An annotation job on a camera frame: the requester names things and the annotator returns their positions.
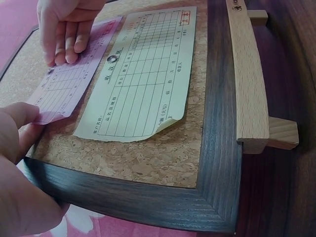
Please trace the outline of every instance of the paper sheet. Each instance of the paper sheet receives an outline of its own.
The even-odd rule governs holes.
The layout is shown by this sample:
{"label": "paper sheet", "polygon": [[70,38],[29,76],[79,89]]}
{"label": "paper sheet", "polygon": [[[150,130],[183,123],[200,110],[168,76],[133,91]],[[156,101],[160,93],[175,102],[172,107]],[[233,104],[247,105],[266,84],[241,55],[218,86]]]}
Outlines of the paper sheet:
{"label": "paper sheet", "polygon": [[188,94],[196,7],[132,13],[74,135],[132,142],[180,120]]}
{"label": "paper sheet", "polygon": [[75,64],[48,70],[27,103],[39,106],[34,124],[48,124],[71,115],[89,85],[122,17],[93,25],[87,49]]}

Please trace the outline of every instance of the push pin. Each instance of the push pin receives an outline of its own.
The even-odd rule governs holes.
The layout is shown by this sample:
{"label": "push pin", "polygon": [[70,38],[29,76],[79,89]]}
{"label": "push pin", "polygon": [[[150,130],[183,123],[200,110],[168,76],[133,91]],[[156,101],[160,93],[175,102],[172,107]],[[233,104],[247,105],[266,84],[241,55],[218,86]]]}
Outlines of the push pin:
{"label": "push pin", "polygon": [[48,69],[47,74],[52,74],[53,71],[54,71],[54,68],[50,68],[50,69]]}
{"label": "push pin", "polygon": [[111,55],[108,57],[107,61],[110,63],[114,63],[118,60],[118,57],[116,55]]}

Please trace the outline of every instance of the wooden stand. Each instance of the wooden stand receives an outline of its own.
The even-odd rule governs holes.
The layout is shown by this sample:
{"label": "wooden stand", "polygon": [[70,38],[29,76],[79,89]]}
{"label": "wooden stand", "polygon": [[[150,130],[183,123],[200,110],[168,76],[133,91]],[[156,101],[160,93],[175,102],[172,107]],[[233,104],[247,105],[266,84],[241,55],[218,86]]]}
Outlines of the wooden stand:
{"label": "wooden stand", "polygon": [[236,83],[237,141],[244,154],[260,154],[266,146],[293,149],[297,124],[269,117],[264,77],[252,26],[264,26],[264,10],[246,11],[243,0],[226,0],[232,36]]}

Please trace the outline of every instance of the pink fabric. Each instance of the pink fabric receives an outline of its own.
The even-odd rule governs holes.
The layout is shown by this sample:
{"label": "pink fabric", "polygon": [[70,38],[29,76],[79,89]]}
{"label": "pink fabric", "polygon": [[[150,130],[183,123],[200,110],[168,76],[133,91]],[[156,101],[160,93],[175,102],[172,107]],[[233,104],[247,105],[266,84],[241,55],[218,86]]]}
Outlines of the pink fabric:
{"label": "pink fabric", "polygon": [[[0,70],[31,28],[38,23],[36,4],[37,0],[0,0]],[[135,224],[71,205],[58,227],[36,236],[196,237],[196,233]]]}

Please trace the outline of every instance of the cork board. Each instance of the cork board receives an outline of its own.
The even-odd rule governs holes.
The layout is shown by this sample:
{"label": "cork board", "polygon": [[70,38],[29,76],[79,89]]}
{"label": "cork board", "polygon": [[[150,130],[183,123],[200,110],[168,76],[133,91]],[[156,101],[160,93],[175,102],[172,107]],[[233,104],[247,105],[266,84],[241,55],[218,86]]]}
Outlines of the cork board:
{"label": "cork board", "polygon": [[[114,36],[90,87],[72,116],[49,124],[28,155],[50,164],[118,179],[195,187],[204,112],[207,1],[119,0],[106,4],[96,21],[118,15],[126,16],[132,12],[191,5],[197,6],[196,37],[187,108],[181,121],[141,142],[106,143],[80,139],[72,135],[102,70],[106,55],[115,41]],[[35,31],[0,82],[0,106],[26,101],[46,71],[47,66],[42,60],[39,45],[39,32]]]}

